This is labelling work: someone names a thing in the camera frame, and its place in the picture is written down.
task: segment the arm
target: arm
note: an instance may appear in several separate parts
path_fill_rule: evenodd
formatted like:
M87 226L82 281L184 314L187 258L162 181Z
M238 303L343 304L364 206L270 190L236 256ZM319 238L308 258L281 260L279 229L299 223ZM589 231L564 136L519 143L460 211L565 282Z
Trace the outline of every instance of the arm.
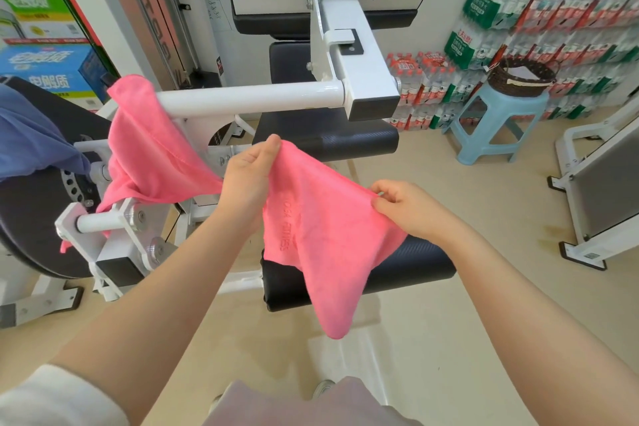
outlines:
M280 139L232 158L217 210L168 260L69 342L52 364L110 396L139 425L260 222Z
M639 377L602 341L416 185L380 180L372 190L384 193L373 202L377 211L451 258L508 376L538 423L637 424Z

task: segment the hand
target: hand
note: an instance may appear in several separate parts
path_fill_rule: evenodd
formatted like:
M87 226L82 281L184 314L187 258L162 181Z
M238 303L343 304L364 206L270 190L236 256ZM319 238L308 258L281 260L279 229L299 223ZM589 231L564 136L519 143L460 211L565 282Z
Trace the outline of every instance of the hand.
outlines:
M234 216L247 230L260 226L261 211L267 201L268 173L282 145L277 135L271 135L229 160L222 184L222 194L216 212Z
M381 197L372 201L376 211L387 216L405 232L442 247L466 224L425 190L399 180L378 180L371 186Z

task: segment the forearm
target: forearm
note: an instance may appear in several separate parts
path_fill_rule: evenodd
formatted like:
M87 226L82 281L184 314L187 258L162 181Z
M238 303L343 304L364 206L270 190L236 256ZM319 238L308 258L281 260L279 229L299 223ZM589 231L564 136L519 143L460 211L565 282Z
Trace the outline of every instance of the forearm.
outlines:
M91 382L142 422L248 237L214 212L157 270L77 335L52 363Z
M543 425L637 424L639 380L466 225L442 244L506 372Z

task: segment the blue box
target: blue box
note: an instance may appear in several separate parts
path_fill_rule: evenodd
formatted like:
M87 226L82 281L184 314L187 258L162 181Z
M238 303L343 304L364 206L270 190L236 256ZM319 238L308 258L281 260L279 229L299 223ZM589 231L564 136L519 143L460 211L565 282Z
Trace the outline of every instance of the blue box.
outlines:
M6 46L0 75L18 76L76 105L98 110L108 96L100 78L107 69L90 44Z

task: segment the left hand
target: left hand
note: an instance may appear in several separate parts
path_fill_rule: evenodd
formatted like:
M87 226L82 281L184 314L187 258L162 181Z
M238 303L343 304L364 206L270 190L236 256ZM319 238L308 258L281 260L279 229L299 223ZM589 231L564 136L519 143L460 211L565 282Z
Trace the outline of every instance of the left hand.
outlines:
M229 160L216 212L226 212L255 232L267 201L268 173L282 145L275 134Z

